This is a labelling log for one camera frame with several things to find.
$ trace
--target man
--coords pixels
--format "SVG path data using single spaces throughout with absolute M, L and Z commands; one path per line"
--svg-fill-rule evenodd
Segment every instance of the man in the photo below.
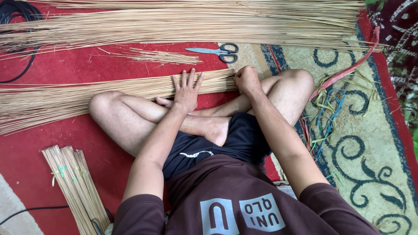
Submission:
M 259 81 L 246 66 L 234 78 L 241 96 L 194 111 L 203 76 L 194 88 L 186 71 L 181 86 L 173 76 L 174 101 L 157 99 L 170 109 L 120 92 L 91 99 L 92 117 L 136 156 L 113 235 L 379 234 L 329 185 L 293 130 L 313 90 L 307 71 Z M 298 200 L 265 175 L 271 151 Z

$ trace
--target scissor handle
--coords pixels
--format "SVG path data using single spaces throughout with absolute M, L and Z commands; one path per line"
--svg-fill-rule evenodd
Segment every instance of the scissor handle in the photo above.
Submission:
M 235 57 L 235 60 L 234 61 L 226 61 L 224 59 L 224 56 L 232 56 L 232 57 Z M 220 54 L 219 55 L 219 59 L 221 59 L 225 63 L 231 64 L 231 63 L 235 63 L 238 60 L 238 56 L 236 54 L 231 54 L 231 53 L 228 53 L 228 54 Z
M 225 46 L 226 45 L 232 45 L 232 46 L 234 46 L 236 48 L 236 50 L 235 51 L 232 51 L 232 50 L 225 49 Z M 228 43 L 223 44 L 221 47 L 219 47 L 219 49 L 221 49 L 222 51 L 227 51 L 229 53 L 237 53 L 240 50 L 235 43 L 231 43 L 231 42 L 228 42 Z

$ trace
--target crossed legs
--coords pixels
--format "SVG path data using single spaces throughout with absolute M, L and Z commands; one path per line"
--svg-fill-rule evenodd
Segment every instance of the crossed legs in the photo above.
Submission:
M 279 76 L 262 80 L 261 86 L 269 100 L 293 126 L 312 94 L 314 82 L 309 72 L 291 69 Z M 171 105 L 165 99 L 158 99 L 157 102 L 160 105 L 140 97 L 109 91 L 93 96 L 89 110 L 99 126 L 121 148 L 136 157 L 141 143 Z M 183 122 L 180 131 L 203 136 L 222 146 L 227 137 L 228 122 L 237 112 L 253 114 L 251 103 L 245 94 L 216 108 L 193 111 Z

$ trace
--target hand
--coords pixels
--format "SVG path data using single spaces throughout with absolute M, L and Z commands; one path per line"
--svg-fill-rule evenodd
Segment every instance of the hand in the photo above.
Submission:
M 186 71 L 183 70 L 181 75 L 181 87 L 178 84 L 177 78 L 173 75 L 173 83 L 176 87 L 176 94 L 174 95 L 174 107 L 179 107 L 184 112 L 189 113 L 197 107 L 197 94 L 199 92 L 200 85 L 203 80 L 203 72 L 200 74 L 199 79 L 196 82 L 196 86 L 193 88 L 195 69 L 191 69 L 189 81 L 186 78 Z
M 257 69 L 247 65 L 241 68 L 234 77 L 238 88 L 246 95 L 251 95 L 253 92 L 261 89 L 260 81 L 258 80 Z

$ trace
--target maroon patterned cloth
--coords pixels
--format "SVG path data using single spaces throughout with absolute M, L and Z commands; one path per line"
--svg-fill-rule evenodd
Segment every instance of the maroon patterned cloth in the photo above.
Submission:
M 387 65 L 410 130 L 418 128 L 418 1 L 367 0 L 380 43 L 387 44 Z

